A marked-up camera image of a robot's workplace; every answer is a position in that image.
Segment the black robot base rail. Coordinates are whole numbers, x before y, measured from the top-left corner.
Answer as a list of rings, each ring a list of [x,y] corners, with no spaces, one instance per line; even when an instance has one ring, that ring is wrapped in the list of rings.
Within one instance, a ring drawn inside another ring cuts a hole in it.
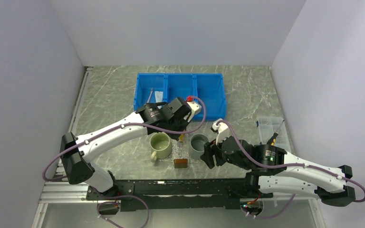
[[[240,209],[242,202],[257,196],[273,197],[251,190],[245,178],[117,180],[115,184],[116,196],[137,196],[150,209]]]

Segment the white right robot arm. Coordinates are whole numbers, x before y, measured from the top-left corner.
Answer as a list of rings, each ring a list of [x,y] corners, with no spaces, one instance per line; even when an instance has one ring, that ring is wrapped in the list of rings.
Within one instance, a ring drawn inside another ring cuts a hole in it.
[[[287,193],[320,199],[334,207],[355,202],[355,189],[346,185],[351,167],[320,166],[273,145],[240,143],[244,152],[232,136],[221,143],[207,142],[200,158],[210,169],[229,163],[246,170],[243,186],[235,189],[241,197]]]

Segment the yellow toothpaste tube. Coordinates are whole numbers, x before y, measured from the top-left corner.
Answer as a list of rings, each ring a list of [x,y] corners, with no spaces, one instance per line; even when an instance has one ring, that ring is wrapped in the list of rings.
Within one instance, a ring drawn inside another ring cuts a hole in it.
[[[185,142],[185,134],[181,134],[178,138],[180,143],[184,143]]]

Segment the grey ceramic mug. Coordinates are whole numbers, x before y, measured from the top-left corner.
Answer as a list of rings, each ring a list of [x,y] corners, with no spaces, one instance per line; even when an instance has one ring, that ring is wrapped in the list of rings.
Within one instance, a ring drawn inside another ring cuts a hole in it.
[[[206,135],[195,134],[189,142],[189,154],[194,160],[200,160],[200,156],[204,153],[204,145],[209,142]]]

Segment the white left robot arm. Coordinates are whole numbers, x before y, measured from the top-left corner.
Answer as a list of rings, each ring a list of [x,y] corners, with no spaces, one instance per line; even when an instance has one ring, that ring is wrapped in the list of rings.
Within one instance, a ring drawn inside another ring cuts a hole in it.
[[[61,161],[68,183],[86,183],[103,198],[114,198],[118,187],[113,174],[95,165],[94,159],[127,141],[156,132],[165,132],[176,140],[201,109],[197,102],[177,97],[169,103],[146,103],[120,121],[92,133],[63,135],[61,149],[66,153]]]

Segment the cream ceramic mug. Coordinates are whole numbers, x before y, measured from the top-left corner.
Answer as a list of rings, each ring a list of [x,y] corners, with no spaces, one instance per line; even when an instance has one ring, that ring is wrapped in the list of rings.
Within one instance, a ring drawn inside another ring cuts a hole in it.
[[[149,141],[151,149],[151,162],[156,162],[158,159],[164,159],[172,152],[173,145],[170,137],[166,133],[155,133]]]

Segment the pink toothbrush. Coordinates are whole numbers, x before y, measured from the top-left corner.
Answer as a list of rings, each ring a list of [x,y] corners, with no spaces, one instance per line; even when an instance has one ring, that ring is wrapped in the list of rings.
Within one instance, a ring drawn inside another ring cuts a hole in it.
[[[152,87],[151,90],[150,90],[150,94],[149,94],[149,97],[147,99],[147,103],[151,103],[152,102],[152,96],[154,94],[154,88]]]

